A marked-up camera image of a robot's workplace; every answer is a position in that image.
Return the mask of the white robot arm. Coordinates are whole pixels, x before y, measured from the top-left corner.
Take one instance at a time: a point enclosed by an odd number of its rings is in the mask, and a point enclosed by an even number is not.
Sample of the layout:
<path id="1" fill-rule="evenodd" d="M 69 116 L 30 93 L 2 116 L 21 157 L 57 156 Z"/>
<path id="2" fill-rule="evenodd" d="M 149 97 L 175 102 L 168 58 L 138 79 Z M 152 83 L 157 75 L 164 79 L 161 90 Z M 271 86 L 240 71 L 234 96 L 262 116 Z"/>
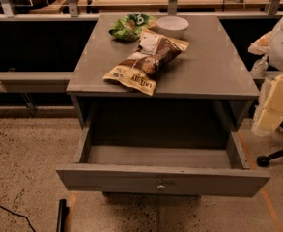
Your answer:
<path id="1" fill-rule="evenodd" d="M 248 51 L 262 55 L 250 71 L 254 77 L 264 76 L 268 66 L 281 71 L 276 78 L 267 78 L 262 84 L 259 105 L 253 117 L 252 131 L 266 136 L 283 122 L 283 17 L 271 31 L 252 43 Z"/>

